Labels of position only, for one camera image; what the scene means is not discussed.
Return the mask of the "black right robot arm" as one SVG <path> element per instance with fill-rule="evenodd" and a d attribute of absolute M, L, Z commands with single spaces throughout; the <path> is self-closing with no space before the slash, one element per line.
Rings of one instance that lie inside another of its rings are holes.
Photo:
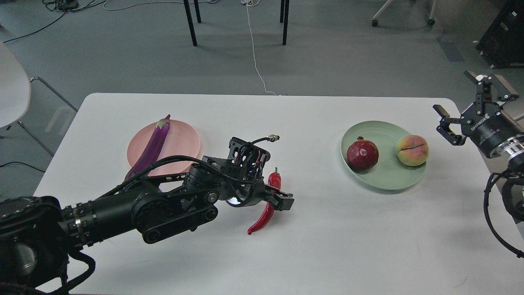
<path fill-rule="evenodd" d="M 523 186 L 524 148 L 523 127 L 516 119 L 506 114 L 503 105 L 518 99 L 517 91 L 501 75 L 476 75 L 471 71 L 464 74 L 476 86 L 474 102 L 453 118 L 438 104 L 434 110 L 440 116 L 436 127 L 438 133 L 451 145 L 464 145 L 470 139 L 485 157 L 502 157 L 508 166 L 503 172 L 493 172 L 483 191 L 483 214 L 494 237 L 518 258 L 523 251 L 513 247 L 495 230 L 489 213 L 490 193 L 495 184 L 504 179 L 501 197 L 504 207 L 517 222 L 523 220 L 523 195 L 516 193 L 516 187 Z"/>

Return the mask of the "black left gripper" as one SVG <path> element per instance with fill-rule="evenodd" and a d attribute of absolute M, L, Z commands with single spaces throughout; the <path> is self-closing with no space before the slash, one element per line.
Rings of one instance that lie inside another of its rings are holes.
<path fill-rule="evenodd" d="M 266 186 L 264 179 L 259 179 L 254 184 L 233 182 L 228 188 L 228 198 L 225 200 L 233 207 L 254 206 L 262 201 L 277 211 L 288 211 L 292 208 L 294 198 L 292 193 Z"/>

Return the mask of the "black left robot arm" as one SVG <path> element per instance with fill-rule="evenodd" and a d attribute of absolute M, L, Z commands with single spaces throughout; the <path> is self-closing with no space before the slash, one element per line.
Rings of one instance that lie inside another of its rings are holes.
<path fill-rule="evenodd" d="M 95 200 L 61 208 L 52 196 L 19 197 L 1 202 L 1 293 L 40 295 L 37 287 L 55 278 L 53 295 L 67 295 L 95 270 L 82 253 L 114 236 L 136 229 L 145 243 L 156 243 L 217 217 L 215 204 L 233 207 L 261 201 L 290 210 L 294 198 L 265 184 L 270 153 L 232 138 L 226 159 L 175 155 L 149 164 Z"/>

